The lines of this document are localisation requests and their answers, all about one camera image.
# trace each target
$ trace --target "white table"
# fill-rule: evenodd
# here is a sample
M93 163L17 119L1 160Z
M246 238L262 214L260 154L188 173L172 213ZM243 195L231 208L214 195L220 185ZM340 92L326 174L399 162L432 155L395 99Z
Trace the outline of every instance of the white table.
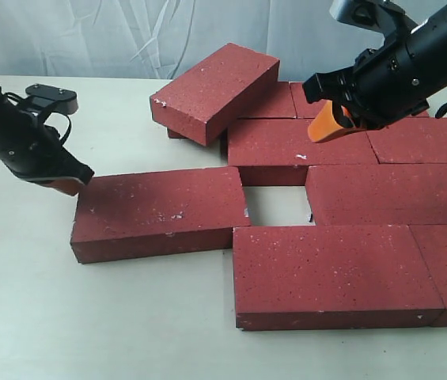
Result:
M151 120L148 96L166 82L0 82L77 91L67 147L99 176L225 164L217 146L169 140ZM306 223L303 188L246 192L255 223ZM0 379L447 379L447 329L235 329L230 251L80 265L68 244L75 204L0 162Z

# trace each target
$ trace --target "white backdrop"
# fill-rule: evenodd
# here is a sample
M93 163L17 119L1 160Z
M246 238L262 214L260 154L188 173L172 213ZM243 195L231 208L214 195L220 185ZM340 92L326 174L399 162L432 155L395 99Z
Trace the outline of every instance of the white backdrop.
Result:
M0 0L0 74L174 78L227 42L275 55L281 79L381 44L331 0ZM447 0L397 1L417 22Z

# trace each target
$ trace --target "white wall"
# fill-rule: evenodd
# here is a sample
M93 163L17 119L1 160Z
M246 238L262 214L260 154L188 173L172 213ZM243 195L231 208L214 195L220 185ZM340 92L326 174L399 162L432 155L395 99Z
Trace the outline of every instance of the white wall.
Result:
M376 33L331 0L0 0L0 74L173 78L234 42L282 60L281 79L352 64ZM402 0L417 22L447 0Z

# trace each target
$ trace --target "table surface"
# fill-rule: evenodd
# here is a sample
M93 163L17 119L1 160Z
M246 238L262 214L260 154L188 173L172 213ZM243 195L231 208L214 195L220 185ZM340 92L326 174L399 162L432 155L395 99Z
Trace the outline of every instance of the table surface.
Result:
M66 146L98 176L225 165L218 146L169 140L151 120L148 97L167 81L0 82L16 93L37 82L77 91ZM443 101L447 90L431 104ZM255 224L306 224L303 188L246 196ZM447 379L447 329L235 329L228 250L78 264L75 205L0 162L0 379Z

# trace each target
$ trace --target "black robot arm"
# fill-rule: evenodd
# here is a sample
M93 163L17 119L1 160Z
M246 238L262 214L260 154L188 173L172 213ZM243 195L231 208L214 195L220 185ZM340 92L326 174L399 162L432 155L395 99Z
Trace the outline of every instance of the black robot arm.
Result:
M382 129L417 115L429 108L428 97L447 87L447 5L420 25L382 0L338 0L331 13L337 21L384 35L383 46L365 50L353 66L314 74L304 83L309 103L330 102L335 122L343 128L335 137ZM447 104L436 117L446 113ZM317 140L331 138L323 135L317 133Z
M46 85L32 85L26 93L26 98L2 93L0 86L0 160L23 181L74 196L94 174L63 147L71 128L68 116L78 109L77 94ZM69 120L63 137L45 124L52 113Z

